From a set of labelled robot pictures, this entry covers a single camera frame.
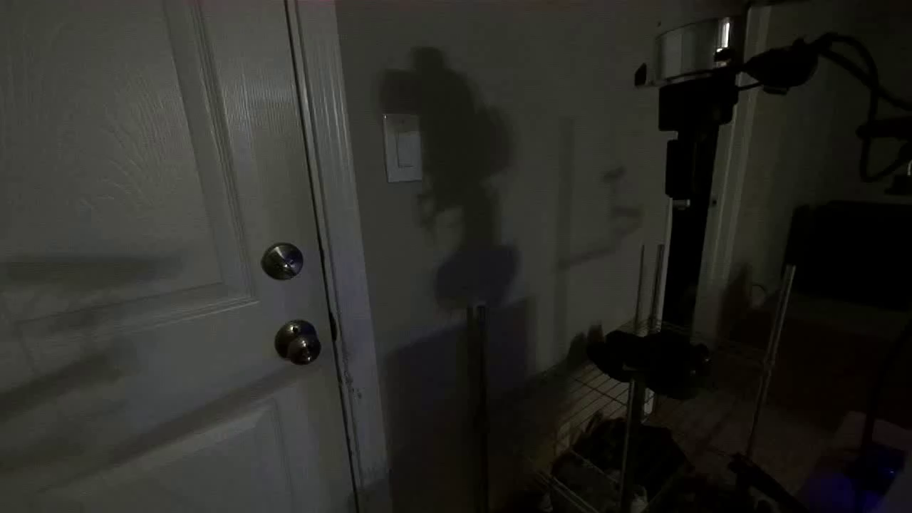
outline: wall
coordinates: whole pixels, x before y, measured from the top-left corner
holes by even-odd
[[[773,9],[755,9],[755,49],[790,45],[797,38],[819,38],[823,32],[854,35],[863,41],[880,68],[884,82],[900,96],[912,90],[912,66],[903,56],[909,35],[903,26],[912,19],[907,2],[862,2],[862,0],[809,0],[783,2]],[[719,316],[708,313],[708,306],[730,301],[730,313],[742,311],[736,301],[753,301],[773,290],[782,276],[787,233],[792,210],[797,204],[816,204],[830,200],[877,200],[886,197],[886,186],[863,186],[859,179],[859,137],[854,129],[867,113],[867,88],[862,88],[842,68],[827,61],[819,63],[812,79],[787,96],[743,95],[730,142],[738,147],[733,160],[722,160],[719,173],[742,173],[736,190],[726,190],[722,202],[736,197],[736,204],[722,209],[713,222],[715,232],[713,269],[725,269],[722,284],[705,290],[705,328],[719,328]],[[876,162],[893,157],[896,146],[876,152]]]
[[[471,301],[494,306],[490,401],[634,320],[665,233],[655,90],[634,88],[655,28],[642,0],[339,2],[397,511],[473,511]],[[421,183],[386,179],[383,96],[433,125]]]

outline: door knob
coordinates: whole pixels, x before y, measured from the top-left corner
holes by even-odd
[[[304,320],[294,320],[276,330],[276,351],[294,365],[312,365],[319,356],[317,328]]]
[[[304,254],[292,242],[273,242],[260,264],[273,279],[294,279],[304,269]]]

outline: light switch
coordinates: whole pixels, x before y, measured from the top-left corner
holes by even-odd
[[[421,179],[421,129],[417,113],[386,113],[383,139],[388,152],[391,183]]]

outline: white door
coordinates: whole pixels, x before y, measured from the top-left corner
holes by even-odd
[[[286,2],[4,0],[0,511],[353,511],[333,358]]]

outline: door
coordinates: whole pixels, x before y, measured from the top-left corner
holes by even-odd
[[[353,511],[289,35],[283,0],[0,2],[0,511]]]

